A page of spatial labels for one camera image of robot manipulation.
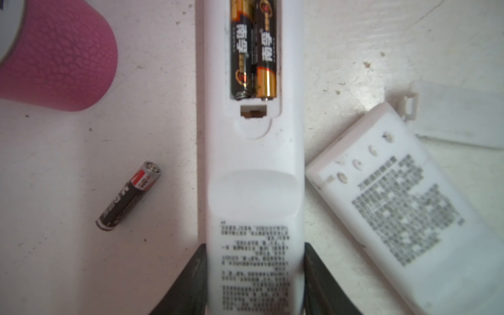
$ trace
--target scratch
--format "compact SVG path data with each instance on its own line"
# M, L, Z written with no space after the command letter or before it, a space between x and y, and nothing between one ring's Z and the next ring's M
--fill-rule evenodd
M421 20L423 20L425 17L427 17L429 14L431 14L434 10L436 10L437 8L439 8L443 2L445 2L445 0L442 0L437 6L435 6L434 8L432 8L432 10L430 10L429 12L427 12L423 17L420 18L420 20L416 21L415 23L413 23L410 27L408 27L406 30L410 29L411 27L413 27L415 24L417 24L418 22L420 22Z

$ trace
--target pink cup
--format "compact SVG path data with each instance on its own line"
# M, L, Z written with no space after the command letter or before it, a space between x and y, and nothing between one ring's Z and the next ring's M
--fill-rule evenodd
M84 0L13 1L24 12L0 64L0 98L68 111L96 103L117 68L107 21Z

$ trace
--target white tabletop surface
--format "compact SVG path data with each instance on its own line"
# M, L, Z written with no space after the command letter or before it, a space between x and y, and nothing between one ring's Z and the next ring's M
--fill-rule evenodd
M204 242L204 1L89 3L118 44L107 94L81 112L0 101L3 315L148 314ZM504 90L502 0L313 0L304 11L307 163L412 80ZM504 152L425 145L504 236ZM158 183L115 230L99 230L147 159L164 171ZM364 315L412 314L309 184L305 223Z

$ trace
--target scratched white surface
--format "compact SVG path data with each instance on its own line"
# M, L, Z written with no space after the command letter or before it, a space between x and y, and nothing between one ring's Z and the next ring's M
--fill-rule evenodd
M118 42L105 97L75 113L0 101L1 314L147 314L204 241L204 3L89 3ZM502 0L313 0L304 17L307 162L412 80L504 90ZM504 153L425 144L504 236ZM158 183L113 232L99 230L147 159L164 171ZM309 184L305 220L364 315L411 314Z

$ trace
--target battery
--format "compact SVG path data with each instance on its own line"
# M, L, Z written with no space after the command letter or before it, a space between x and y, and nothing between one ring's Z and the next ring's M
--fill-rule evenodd
M124 185L107 209L96 220L102 230L111 231L130 212L144 194L154 185L161 169L156 164L146 161L135 175Z
M253 0L231 0L231 95L240 100L254 93Z
M269 100L277 97L277 25L273 1L255 1L254 21L257 40L256 97Z

